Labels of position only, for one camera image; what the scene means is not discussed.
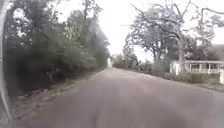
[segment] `tree canopy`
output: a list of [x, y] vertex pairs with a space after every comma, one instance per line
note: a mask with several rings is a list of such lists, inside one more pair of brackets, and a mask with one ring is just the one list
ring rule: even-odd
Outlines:
[[9, 86], [19, 83], [23, 91], [50, 87], [107, 65], [109, 43], [98, 24], [102, 9], [94, 0], [84, 0], [83, 10], [74, 10], [61, 23], [55, 9], [60, 2], [14, 0], [10, 4], [4, 30]]

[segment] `bush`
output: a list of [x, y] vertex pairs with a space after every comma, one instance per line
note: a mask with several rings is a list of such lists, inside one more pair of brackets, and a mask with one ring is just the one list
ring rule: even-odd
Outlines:
[[220, 84], [219, 83], [219, 74], [181, 74], [181, 75], [174, 75], [171, 73], [164, 73], [164, 78], [168, 80], [174, 80], [174, 81], [182, 81], [192, 84]]

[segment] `overcast sky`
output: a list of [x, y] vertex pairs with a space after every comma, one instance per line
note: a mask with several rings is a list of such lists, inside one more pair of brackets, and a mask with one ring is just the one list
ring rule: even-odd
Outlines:
[[[136, 11], [131, 4], [136, 5], [141, 10], [146, 10], [149, 3], [155, 3], [159, 0], [96, 0], [96, 2], [103, 8], [100, 14], [99, 23], [106, 34], [110, 46], [109, 51], [111, 54], [121, 53], [123, 45], [125, 44], [125, 37], [130, 31], [129, 26], [132, 24]], [[188, 0], [178, 0], [178, 3], [185, 5]], [[217, 11], [224, 12], [223, 0], [192, 0], [200, 7], [209, 7]], [[80, 0], [70, 0], [58, 6], [58, 10], [63, 12], [64, 17], [67, 17], [72, 10], [80, 8]], [[215, 29], [215, 38], [213, 44], [224, 44], [224, 29]], [[136, 54], [139, 59], [151, 59], [149, 54], [145, 54], [140, 48], [136, 49]]]

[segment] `asphalt road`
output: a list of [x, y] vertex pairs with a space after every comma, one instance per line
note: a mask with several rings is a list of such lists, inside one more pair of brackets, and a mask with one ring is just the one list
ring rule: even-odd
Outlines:
[[106, 69], [55, 100], [29, 128], [224, 128], [224, 94]]

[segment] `house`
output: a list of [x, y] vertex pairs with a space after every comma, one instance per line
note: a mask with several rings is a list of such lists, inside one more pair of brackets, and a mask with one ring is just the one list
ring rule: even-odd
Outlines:
[[[219, 74], [220, 69], [224, 67], [224, 61], [187, 60], [185, 61], [184, 67], [187, 73]], [[180, 73], [179, 61], [173, 61], [170, 64], [170, 73], [179, 75]]]

